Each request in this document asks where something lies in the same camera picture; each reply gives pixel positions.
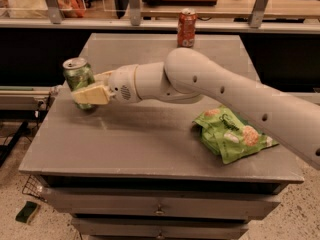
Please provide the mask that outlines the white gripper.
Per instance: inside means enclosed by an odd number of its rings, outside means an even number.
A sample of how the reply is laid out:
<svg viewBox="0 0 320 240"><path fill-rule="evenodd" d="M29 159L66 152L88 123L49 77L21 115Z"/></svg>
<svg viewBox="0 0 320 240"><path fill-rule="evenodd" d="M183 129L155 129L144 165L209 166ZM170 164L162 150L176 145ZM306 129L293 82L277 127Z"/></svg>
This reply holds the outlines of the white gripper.
<svg viewBox="0 0 320 240"><path fill-rule="evenodd" d="M116 70L105 71L94 76L95 82L107 84L113 97L120 103L138 103L141 101L135 85L135 73L138 65L126 65ZM112 93L102 84L92 84L72 91L73 100L78 104L106 105Z"/></svg>

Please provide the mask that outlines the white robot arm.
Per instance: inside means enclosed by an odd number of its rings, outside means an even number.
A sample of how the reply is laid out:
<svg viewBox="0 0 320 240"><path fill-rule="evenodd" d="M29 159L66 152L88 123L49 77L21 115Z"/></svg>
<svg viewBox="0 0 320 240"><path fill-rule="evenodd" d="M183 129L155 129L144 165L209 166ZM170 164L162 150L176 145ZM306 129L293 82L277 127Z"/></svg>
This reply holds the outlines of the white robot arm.
<svg viewBox="0 0 320 240"><path fill-rule="evenodd" d="M188 48L164 61L100 73L71 93L80 104L156 99L193 103L205 95L226 105L312 167L320 168L320 106L233 73Z"/></svg>

